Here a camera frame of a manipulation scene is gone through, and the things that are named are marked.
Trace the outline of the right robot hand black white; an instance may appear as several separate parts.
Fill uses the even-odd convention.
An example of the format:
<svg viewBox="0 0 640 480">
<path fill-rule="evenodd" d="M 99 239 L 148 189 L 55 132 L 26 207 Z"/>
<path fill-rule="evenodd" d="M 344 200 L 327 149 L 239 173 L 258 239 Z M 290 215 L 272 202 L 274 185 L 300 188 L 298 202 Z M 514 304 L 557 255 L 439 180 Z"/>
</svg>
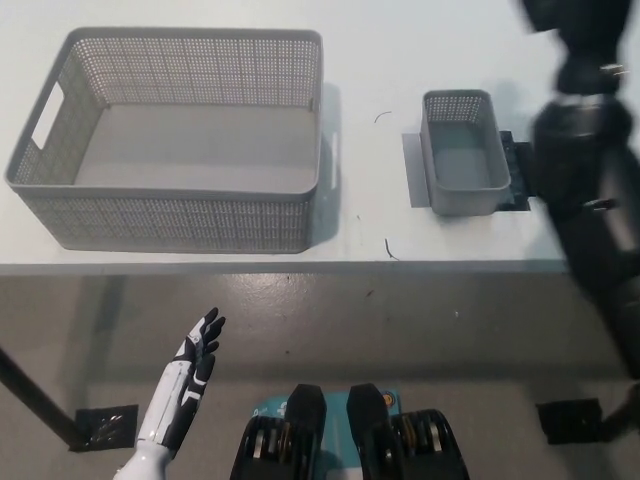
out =
<svg viewBox="0 0 640 480">
<path fill-rule="evenodd" d="M 536 32 L 559 30 L 582 34 L 619 34 L 625 27 L 631 1 L 523 0 L 521 5 Z"/>
</svg>

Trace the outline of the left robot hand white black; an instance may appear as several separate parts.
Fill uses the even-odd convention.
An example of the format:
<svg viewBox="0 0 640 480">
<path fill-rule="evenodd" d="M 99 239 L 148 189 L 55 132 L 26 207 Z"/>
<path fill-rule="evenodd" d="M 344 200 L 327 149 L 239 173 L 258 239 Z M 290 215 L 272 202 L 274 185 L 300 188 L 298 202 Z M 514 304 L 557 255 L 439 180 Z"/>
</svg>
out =
<svg viewBox="0 0 640 480">
<path fill-rule="evenodd" d="M 214 308 L 185 336 L 156 386 L 138 434 L 140 440 L 161 445 L 172 454 L 180 449 L 213 372 L 225 321 Z"/>
</svg>

